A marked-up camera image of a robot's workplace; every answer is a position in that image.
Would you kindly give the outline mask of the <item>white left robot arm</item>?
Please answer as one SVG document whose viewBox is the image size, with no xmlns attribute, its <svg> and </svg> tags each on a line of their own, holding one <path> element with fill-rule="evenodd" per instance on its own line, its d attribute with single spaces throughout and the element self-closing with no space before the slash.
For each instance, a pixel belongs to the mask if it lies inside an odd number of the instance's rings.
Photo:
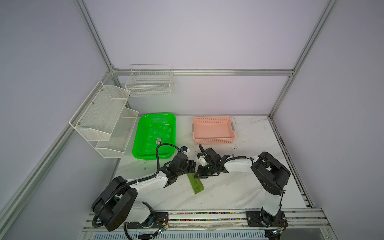
<svg viewBox="0 0 384 240">
<path fill-rule="evenodd" d="M 178 152 L 173 160 L 159 165 L 154 174 L 141 179 L 126 180 L 121 176 L 114 178 L 91 206 L 94 212 L 92 227 L 105 227 L 107 231 L 116 230 L 127 219 L 145 223 L 155 214 L 147 202 L 139 202 L 139 195 L 166 188 L 176 182 L 178 177 L 195 173 L 197 163 L 189 160 L 184 152 Z"/>
</svg>

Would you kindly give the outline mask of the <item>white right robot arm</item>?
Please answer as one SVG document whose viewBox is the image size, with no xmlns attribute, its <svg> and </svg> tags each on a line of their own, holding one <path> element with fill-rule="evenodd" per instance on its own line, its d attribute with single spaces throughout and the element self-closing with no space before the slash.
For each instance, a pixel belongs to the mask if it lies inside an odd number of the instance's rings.
<svg viewBox="0 0 384 240">
<path fill-rule="evenodd" d="M 195 179 L 217 177 L 221 173 L 254 174 L 266 191 L 265 201 L 256 222 L 264 227 L 286 224 L 282 211 L 282 199 L 285 194 L 291 172 L 268 152 L 261 152 L 256 158 L 246 156 L 221 157 L 212 148 L 204 149 L 199 145 L 197 160 L 200 165 L 194 175 Z"/>
</svg>

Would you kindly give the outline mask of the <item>green paper napkin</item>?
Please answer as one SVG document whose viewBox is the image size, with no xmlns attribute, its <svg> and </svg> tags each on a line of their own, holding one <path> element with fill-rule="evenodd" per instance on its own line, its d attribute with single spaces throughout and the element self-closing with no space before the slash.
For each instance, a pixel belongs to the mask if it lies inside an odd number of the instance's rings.
<svg viewBox="0 0 384 240">
<path fill-rule="evenodd" d="M 191 183 L 191 186 L 195 195 L 202 192 L 205 189 L 201 180 L 195 178 L 195 174 L 187 174 L 187 177 Z"/>
</svg>

